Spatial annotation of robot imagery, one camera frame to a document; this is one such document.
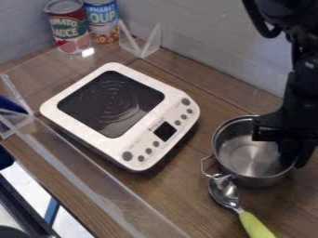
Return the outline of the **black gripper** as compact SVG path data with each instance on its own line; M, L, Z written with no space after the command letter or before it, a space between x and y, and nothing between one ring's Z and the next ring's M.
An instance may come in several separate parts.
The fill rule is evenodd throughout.
M280 142L280 162L290 166L297 142L302 141L294 167L304 167L318 145L318 110L280 108L253 119L253 140Z

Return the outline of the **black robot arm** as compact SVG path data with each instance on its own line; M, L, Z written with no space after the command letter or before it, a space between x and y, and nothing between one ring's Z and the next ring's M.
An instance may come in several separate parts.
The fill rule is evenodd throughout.
M242 0L259 34L285 34L292 71L280 109L254 120L257 141L278 145L282 165L304 167L318 148L318 0Z

